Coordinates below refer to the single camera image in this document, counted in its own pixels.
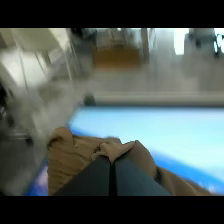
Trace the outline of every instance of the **gray floor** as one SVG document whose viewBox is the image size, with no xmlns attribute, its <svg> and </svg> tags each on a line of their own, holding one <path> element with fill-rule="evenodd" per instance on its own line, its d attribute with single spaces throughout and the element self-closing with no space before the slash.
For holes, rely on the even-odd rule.
<svg viewBox="0 0 224 224">
<path fill-rule="evenodd" d="M 46 142 L 52 130 L 66 124 L 86 93 L 145 92 L 152 96 L 167 92 L 178 95 L 223 93 L 223 56 L 215 59 L 212 46 L 205 45 L 198 50 L 187 38 L 184 55 L 176 55 L 175 30 L 158 29 L 156 32 L 155 49 L 149 62 L 141 69 L 95 70 L 91 59 L 82 55 L 80 61 L 84 76 L 74 74 L 73 82 L 68 80 L 63 63 L 53 70 L 56 78 L 51 81 L 43 75 L 37 78 L 35 74 L 35 79 L 38 79 L 38 85 L 35 86 L 35 79 L 30 76 L 29 94 L 24 92 L 22 100 L 17 104 L 12 103 L 12 107 L 19 124 L 35 136 L 36 145 L 34 148 L 15 143 L 1 146 L 0 188 L 14 195 L 24 192 L 40 163 L 46 158 Z"/>
</svg>

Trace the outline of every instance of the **crumpled brown fabric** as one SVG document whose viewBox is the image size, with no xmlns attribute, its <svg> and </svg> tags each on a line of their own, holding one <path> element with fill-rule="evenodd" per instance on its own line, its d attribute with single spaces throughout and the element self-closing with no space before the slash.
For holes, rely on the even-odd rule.
<svg viewBox="0 0 224 224">
<path fill-rule="evenodd" d="M 122 144 L 118 138 L 76 136 L 66 128 L 57 128 L 48 143 L 48 195 L 56 193 L 98 156 L 107 156 L 113 163 L 124 153 L 147 175 L 155 180 L 159 175 L 160 184 L 173 196 L 213 195 L 157 167 L 150 152 L 139 141 Z"/>
</svg>

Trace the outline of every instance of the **brown towel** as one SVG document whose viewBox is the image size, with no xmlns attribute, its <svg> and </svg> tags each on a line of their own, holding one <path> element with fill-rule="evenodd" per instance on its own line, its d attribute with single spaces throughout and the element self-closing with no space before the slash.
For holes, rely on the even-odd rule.
<svg viewBox="0 0 224 224">
<path fill-rule="evenodd" d="M 198 185 L 186 181 L 172 172 L 157 167 L 150 152 L 139 142 L 122 144 L 117 138 L 95 138 L 72 135 L 66 128 L 57 128 L 48 143 L 48 195 L 53 195 L 77 176 L 99 155 L 114 162 L 122 154 L 134 162 L 174 196 L 212 195 Z"/>
</svg>

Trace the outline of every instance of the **floor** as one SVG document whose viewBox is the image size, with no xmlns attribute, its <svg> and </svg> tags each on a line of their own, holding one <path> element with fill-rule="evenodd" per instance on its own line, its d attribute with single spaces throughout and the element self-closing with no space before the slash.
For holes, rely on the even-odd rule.
<svg viewBox="0 0 224 224">
<path fill-rule="evenodd" d="M 54 68 L 50 69 L 51 75 L 46 78 L 35 57 L 24 54 L 28 94 L 16 50 L 1 54 L 0 60 L 21 90 L 18 102 L 14 100 L 12 103 L 13 111 L 16 111 L 14 116 L 19 125 L 32 133 L 37 144 L 31 149 L 17 149 L 15 145 L 1 147 L 0 188 L 9 194 L 23 194 L 46 158 L 46 142 L 51 132 L 66 125 L 86 93 L 223 93 L 224 57 L 215 59 L 212 45 L 196 49 L 187 38 L 184 41 L 184 33 L 186 30 L 157 29 L 155 49 L 149 63 L 137 70 L 95 70 L 91 59 L 82 54 L 79 57 L 82 71 L 74 74 L 73 82 L 68 80 L 63 60 L 56 60 Z"/>
</svg>

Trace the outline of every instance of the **blue screen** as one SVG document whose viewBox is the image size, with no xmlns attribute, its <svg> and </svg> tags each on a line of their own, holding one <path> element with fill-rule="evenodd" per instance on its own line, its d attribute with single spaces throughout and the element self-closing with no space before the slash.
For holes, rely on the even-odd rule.
<svg viewBox="0 0 224 224">
<path fill-rule="evenodd" d="M 83 107 L 74 134 L 139 140 L 156 164 L 211 192 L 224 193 L 224 109 Z"/>
</svg>

